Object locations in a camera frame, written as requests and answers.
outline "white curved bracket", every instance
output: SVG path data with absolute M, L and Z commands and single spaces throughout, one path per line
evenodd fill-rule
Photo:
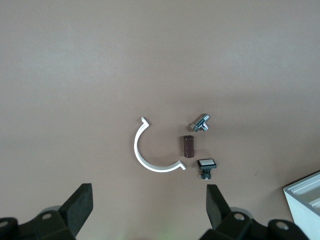
M 185 165 L 179 160 L 176 163 L 170 165 L 170 166 L 155 166 L 147 162 L 140 154 L 138 150 L 138 140 L 140 135 L 143 133 L 144 130 L 146 130 L 150 125 L 147 122 L 147 120 L 142 117 L 141 118 L 143 124 L 136 132 L 135 138 L 134 138 L 134 153 L 138 161 L 144 166 L 146 169 L 149 169 L 150 171 L 157 172 L 157 173 L 167 173 L 171 172 L 173 170 L 176 170 L 178 168 L 182 168 L 183 170 L 186 170 Z

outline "screw hole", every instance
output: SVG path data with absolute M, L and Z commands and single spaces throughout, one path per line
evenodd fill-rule
M 0 222 L 0 228 L 3 228 L 5 226 L 7 226 L 9 224 L 8 221 L 3 221 L 3 222 Z
M 47 219 L 49 219 L 51 217 L 52 217 L 51 213 L 47 213 L 47 214 L 42 216 L 42 220 L 47 220 Z

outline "brown capacitor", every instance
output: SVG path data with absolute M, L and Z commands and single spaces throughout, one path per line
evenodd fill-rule
M 194 136 L 183 136 L 184 156 L 186 158 L 193 158 L 195 156 L 194 150 Z

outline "small metal connector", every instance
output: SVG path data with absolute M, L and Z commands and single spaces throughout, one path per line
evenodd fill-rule
M 206 124 L 206 121 L 208 121 L 209 118 L 210 116 L 208 114 L 203 114 L 196 120 L 196 122 L 192 123 L 190 127 L 195 132 L 198 132 L 199 130 L 207 131 L 209 127 Z

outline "brown background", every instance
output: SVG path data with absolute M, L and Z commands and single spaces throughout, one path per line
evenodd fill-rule
M 196 240 L 206 185 L 263 224 L 320 168 L 320 2 L 2 0 L 0 214 L 20 223 L 92 183 L 79 240 Z M 200 114 L 195 158 L 180 137 Z M 141 154 L 170 173 L 143 168 Z M 212 180 L 197 159 L 214 158 Z

